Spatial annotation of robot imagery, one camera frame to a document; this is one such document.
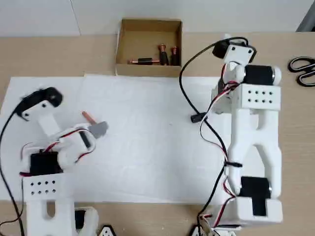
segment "white paper sheet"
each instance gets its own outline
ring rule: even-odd
[[[215,78],[184,78],[184,87],[196,107],[209,106]],[[216,147],[203,141],[198,124],[190,122],[193,110],[174,78],[86,75],[63,78],[12,78],[1,110],[1,125],[19,102],[42,87],[56,87],[63,103],[56,108],[62,128],[85,122],[82,111],[109,130],[97,141],[96,150],[72,170],[75,201],[204,203],[223,163]],[[229,144],[230,115],[208,119]],[[205,127],[209,139],[215,136]],[[45,138],[36,123],[15,116],[1,145],[2,166],[15,196],[21,196],[20,149],[23,144]],[[249,153],[244,173],[263,176],[255,150]],[[221,187],[214,202],[226,195]],[[0,199],[8,199],[0,183]]]

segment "open cardboard box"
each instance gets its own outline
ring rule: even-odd
[[[130,59],[159,59],[158,45],[165,44],[168,58],[171,48],[179,48],[180,65],[134,65]],[[178,77],[181,71],[182,21],[122,19],[116,55],[116,73],[127,76]]]

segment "robotic arm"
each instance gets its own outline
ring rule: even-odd
[[[212,98],[219,94],[220,99],[211,111],[231,114],[231,144],[226,163],[232,164],[226,164],[224,171],[232,191],[222,206],[208,207],[200,220],[204,235],[210,235],[210,232],[219,232],[221,236],[235,235],[233,230],[283,220],[282,204],[278,200],[282,171],[278,143],[281,71],[274,66],[249,64],[256,50],[242,40],[219,41],[213,54],[225,63],[222,77],[212,91]],[[231,83],[236,84],[234,89],[221,95]],[[258,114],[258,128],[251,125],[253,114]],[[251,146],[257,148],[265,166],[263,178],[242,176],[242,163]],[[197,228],[193,233],[198,235]]]
[[[98,136],[87,123],[60,129],[53,112],[62,99],[55,88],[41,89],[24,98],[16,109],[24,120],[37,121],[50,143],[48,147],[28,144],[22,148],[28,235],[95,236],[97,211],[92,207],[74,208],[70,174],[64,171],[95,149]],[[51,202],[55,203],[54,217],[47,213]]]

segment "scissors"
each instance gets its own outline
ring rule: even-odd
[[[300,67],[294,67],[293,64],[296,63],[297,61],[306,61],[309,64],[307,65],[303,65]],[[313,83],[306,83],[303,80],[307,77],[311,77],[312,75],[315,75],[315,58],[311,58],[311,57],[297,57],[294,58],[293,60],[291,60],[288,64],[288,69],[289,71],[293,72],[293,73],[297,73],[297,72],[302,72],[304,71],[304,74],[299,75],[296,78],[296,82],[303,87],[315,87],[315,82]]]

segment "wooden table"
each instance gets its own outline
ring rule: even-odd
[[[282,224],[246,229],[239,234],[312,234],[315,230],[315,88],[298,86],[296,75],[289,73],[286,67],[295,56],[315,57],[315,33],[243,33],[239,36],[247,37],[258,50],[255,63],[278,65],[282,69],[280,144],[284,216]],[[220,33],[184,34],[183,62],[220,37]],[[0,38],[0,101],[11,76],[114,74],[116,39],[115,35]],[[221,64],[222,60],[205,53],[189,66],[186,75],[218,76]],[[118,236],[186,236],[200,209],[200,206],[168,204],[92,205],[98,210],[100,224],[112,224]],[[2,202],[0,221],[14,217],[11,204]],[[18,225],[5,226],[3,230],[7,235],[19,235]]]

